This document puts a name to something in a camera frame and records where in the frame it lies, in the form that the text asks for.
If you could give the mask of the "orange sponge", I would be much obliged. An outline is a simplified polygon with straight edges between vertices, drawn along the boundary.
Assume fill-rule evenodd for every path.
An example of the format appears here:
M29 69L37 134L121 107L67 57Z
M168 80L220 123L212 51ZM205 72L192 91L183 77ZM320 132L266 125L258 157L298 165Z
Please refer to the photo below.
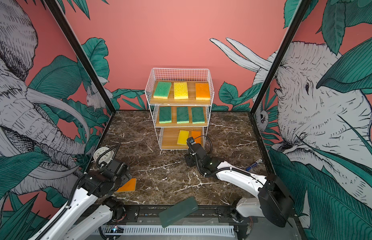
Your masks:
M197 101L210 101L210 86L209 83L195 83L196 100Z
M194 139L195 143L202 145L202 132L201 131L192 131L191 132L192 138Z
M137 184L137 179L132 178L126 184L124 184L122 187L120 187L117 190L117 193L134 192L136 190L136 184Z

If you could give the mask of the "yellow sponge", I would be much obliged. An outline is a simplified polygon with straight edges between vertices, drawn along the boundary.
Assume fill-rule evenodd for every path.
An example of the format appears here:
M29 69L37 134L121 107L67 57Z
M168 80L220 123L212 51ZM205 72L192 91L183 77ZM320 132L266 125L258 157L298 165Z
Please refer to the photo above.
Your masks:
M189 131L186 130L180 130L178 139L177 139L177 145L180 146L186 146L187 145L187 139L189 138Z
M187 82L174 82L174 99L185 100L189 98Z

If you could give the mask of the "dark green sponge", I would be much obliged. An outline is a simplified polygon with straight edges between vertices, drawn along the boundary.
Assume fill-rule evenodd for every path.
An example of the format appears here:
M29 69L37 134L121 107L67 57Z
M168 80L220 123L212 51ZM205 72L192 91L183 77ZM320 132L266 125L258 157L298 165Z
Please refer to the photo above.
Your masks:
M172 122L172 107L160 107L159 108L159 123L169 124Z
M203 107L193 107L192 110L192 123L193 124L204 124L205 123L205 111Z
M190 122L189 108L188 107L177 107L177 123L188 124Z

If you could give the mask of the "bright green sponge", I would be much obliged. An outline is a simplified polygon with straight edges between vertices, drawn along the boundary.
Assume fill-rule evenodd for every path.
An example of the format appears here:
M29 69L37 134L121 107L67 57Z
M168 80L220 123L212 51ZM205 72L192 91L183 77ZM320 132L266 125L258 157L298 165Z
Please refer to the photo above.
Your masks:
M168 99L171 87L172 87L171 82L158 82L155 92L153 94L153 98Z

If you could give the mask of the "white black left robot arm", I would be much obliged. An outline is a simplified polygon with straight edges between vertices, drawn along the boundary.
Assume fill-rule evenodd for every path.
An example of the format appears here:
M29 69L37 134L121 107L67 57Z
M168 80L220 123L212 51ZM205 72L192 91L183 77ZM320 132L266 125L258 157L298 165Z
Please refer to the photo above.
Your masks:
M111 160L98 170L80 177L68 201L31 240L84 240L109 221L123 220L124 203L113 194L132 179L130 167L121 160ZM104 202L78 225L75 222L98 199Z

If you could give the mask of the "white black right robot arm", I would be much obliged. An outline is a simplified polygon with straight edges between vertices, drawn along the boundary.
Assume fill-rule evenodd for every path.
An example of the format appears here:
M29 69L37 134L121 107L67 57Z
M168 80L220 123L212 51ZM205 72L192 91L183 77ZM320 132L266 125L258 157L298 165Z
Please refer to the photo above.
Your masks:
M188 153L184 156L189 167L196 166L205 178L216 178L235 185L255 197L241 198L231 213L236 221L240 217L264 217L277 227L283 228L293 211L294 199L283 181L275 174L257 175L242 170L209 152L190 137L186 140Z

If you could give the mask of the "white alarm clock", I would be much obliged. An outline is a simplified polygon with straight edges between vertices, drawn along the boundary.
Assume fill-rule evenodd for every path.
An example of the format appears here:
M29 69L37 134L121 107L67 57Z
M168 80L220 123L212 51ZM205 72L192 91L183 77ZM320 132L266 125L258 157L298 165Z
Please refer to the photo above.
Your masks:
M101 147L94 152L93 159L95 161L98 161L98 163L100 165L102 163L108 164L112 160L113 156L114 156L114 151L113 150L111 150L108 147Z

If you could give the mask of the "blue marker pen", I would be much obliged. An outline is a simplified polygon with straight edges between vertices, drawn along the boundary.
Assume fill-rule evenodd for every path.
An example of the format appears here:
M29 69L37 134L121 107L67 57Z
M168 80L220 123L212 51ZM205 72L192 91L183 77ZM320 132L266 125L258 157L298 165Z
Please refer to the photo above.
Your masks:
M246 168L246 171L250 171L251 169L257 167L259 164L261 164L263 162L262 159L258 159L256 160L253 164L251 164L249 167Z

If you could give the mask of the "large dark green foam block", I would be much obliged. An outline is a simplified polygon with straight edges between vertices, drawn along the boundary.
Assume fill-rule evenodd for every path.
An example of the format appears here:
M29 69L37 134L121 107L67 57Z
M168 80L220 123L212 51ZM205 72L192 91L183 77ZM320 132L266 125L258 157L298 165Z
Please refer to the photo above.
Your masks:
M167 228L177 221L189 216L199 209L195 197L189 197L172 207L159 213L159 218L163 228Z

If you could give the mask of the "white ribbed front rail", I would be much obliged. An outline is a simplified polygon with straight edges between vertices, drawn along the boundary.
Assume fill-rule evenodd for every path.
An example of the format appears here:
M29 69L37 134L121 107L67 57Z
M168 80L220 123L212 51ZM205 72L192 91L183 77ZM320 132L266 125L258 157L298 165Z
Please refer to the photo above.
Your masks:
M236 236L233 226L169 226L163 228L156 225L121 225L102 226L102 231L108 236Z

